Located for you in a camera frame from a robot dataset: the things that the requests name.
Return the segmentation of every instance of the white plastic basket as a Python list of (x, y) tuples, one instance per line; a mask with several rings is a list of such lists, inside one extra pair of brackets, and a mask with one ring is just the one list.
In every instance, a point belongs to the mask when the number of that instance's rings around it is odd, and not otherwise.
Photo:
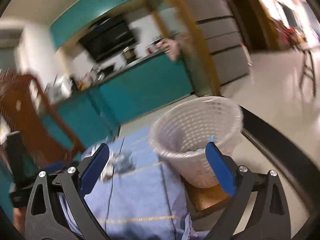
[(228, 98), (201, 97), (163, 114), (151, 127), (151, 147), (195, 187), (218, 184), (206, 157), (210, 136), (224, 155), (240, 141), (242, 111)]

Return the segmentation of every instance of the blue gripper pad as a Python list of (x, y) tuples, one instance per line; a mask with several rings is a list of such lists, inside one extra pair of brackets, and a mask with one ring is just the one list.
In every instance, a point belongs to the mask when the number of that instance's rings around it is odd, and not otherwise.
[(102, 143), (96, 150), (93, 156), (84, 158), (82, 162), (86, 160), (90, 161), (87, 168), (82, 173), (79, 179), (79, 194), (84, 197), (91, 193), (94, 185), (96, 184), (100, 174), (109, 160), (109, 147)]
[(232, 172), (223, 160), (223, 155), (213, 142), (205, 147), (205, 156), (225, 193), (231, 197), (236, 194), (236, 186)]

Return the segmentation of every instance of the beige floor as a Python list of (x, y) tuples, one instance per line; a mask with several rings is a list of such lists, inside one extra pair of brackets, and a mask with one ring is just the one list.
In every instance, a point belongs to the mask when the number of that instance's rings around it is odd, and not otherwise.
[[(319, 73), (320, 52), (314, 53), (314, 59), (316, 72)], [(225, 85), (222, 88), (222, 94), (232, 98), (277, 128), (320, 167), (320, 155), (317, 154), (320, 144), (320, 96), (316, 99), (313, 98), (311, 81), (308, 79), (305, 79), (302, 92), (299, 90), (302, 55), (294, 51), (261, 53), (252, 55), (252, 62), (250, 75)], [(196, 96), (190, 96), (183, 101), (193, 98)], [(151, 125), (163, 112), (178, 103), (180, 102), (123, 125), (120, 136)], [(235, 149), (233, 159), (238, 165), (247, 165), (254, 172), (266, 173), (270, 169), (275, 169), (266, 157), (245, 138)], [(280, 178), (287, 196), (292, 236), (294, 236), (307, 220), (309, 214), (289, 182), (282, 174), (280, 174)], [(254, 198), (255, 196), (252, 194), (248, 208), (236, 232), (244, 229), (253, 207)], [(201, 222), (202, 225), (207, 223), (210, 222), (208, 220)]]

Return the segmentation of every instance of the blue cloth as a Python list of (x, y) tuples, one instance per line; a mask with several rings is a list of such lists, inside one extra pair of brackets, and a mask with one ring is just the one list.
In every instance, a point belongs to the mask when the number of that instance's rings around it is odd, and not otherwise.
[[(111, 179), (96, 183), (84, 197), (87, 205), (112, 240), (203, 239), (207, 232), (197, 233), (192, 228), (179, 174), (149, 147), (148, 132), (145, 128), (124, 138), (121, 152), (132, 152), (135, 170), (114, 175), (109, 211)], [(110, 143), (110, 151), (119, 153), (122, 140)], [(91, 147), (83, 158), (90, 153)], [(70, 228), (81, 234), (62, 194), (60, 199)]]

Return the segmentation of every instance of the yellow stripe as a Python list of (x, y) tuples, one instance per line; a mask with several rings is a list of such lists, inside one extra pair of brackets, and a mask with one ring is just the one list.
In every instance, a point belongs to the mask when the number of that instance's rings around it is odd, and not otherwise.
[(149, 217), (149, 218), (130, 218), (130, 219), (97, 219), (99, 223), (130, 223), (130, 222), (145, 222), (145, 221), (156, 221), (156, 220), (168, 220), (168, 219), (177, 219), (181, 220), (180, 217), (177, 216), (161, 216), (161, 217)]
[(134, 174), (134, 173), (143, 171), (143, 170), (145, 170), (145, 169), (149, 169), (149, 168), (152, 168), (152, 167), (154, 167), (154, 166), (159, 166), (159, 165), (161, 165), (162, 163), (163, 163), (163, 162), (154, 163), (154, 164), (152, 164), (152, 165), (150, 165), (150, 166), (146, 166), (146, 167), (143, 167), (143, 168), (134, 170), (134, 171), (129, 171), (129, 172), (127, 172), (127, 173), (122, 173), (122, 174), (118, 174), (118, 173), (117, 173), (117, 174), (114, 174), (113, 176), (114, 176), (114, 177), (122, 177), (122, 176), (126, 176), (126, 175), (132, 175), (132, 174)]

